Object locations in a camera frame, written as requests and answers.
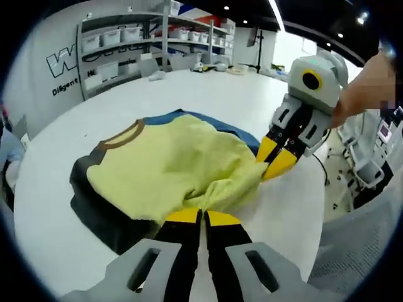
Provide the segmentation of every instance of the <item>table surface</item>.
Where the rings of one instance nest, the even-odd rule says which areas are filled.
[[[14,223],[23,256],[57,296],[95,285],[117,255],[70,207],[73,163],[137,118],[178,108],[209,115],[261,140],[286,91],[286,83],[258,74],[183,70],[162,81],[123,84],[72,108],[30,143],[21,164]],[[319,248],[324,198],[320,164],[303,157],[287,174],[262,184],[256,200],[234,214],[252,240],[294,262],[306,281]],[[201,242],[191,301],[216,301],[203,236]]]

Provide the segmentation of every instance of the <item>floor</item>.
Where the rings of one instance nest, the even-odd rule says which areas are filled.
[[[326,142],[331,148],[331,153],[343,152],[344,146],[341,143],[336,130],[333,130]],[[352,178],[347,173],[349,164],[343,156],[332,155],[324,163],[329,179],[329,185],[325,187],[325,221],[331,221],[342,217],[351,210],[352,197],[343,194],[347,190],[347,182]]]

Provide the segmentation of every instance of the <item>white robot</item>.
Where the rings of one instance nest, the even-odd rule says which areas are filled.
[[[258,162],[269,163],[264,180],[282,175],[303,154],[310,156],[323,144],[322,137],[347,83],[347,66],[340,55],[323,50],[293,62],[288,93],[274,113],[257,156]]]

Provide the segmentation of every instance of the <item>ceiling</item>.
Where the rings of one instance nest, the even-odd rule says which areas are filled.
[[[182,0],[182,3],[228,17],[237,26],[259,26],[266,30],[279,29],[268,0]],[[361,1],[352,5],[348,0],[276,0],[287,32],[304,36],[318,46],[334,50],[346,59],[362,66],[376,54],[378,35],[370,18],[361,26],[357,17],[365,11]]]

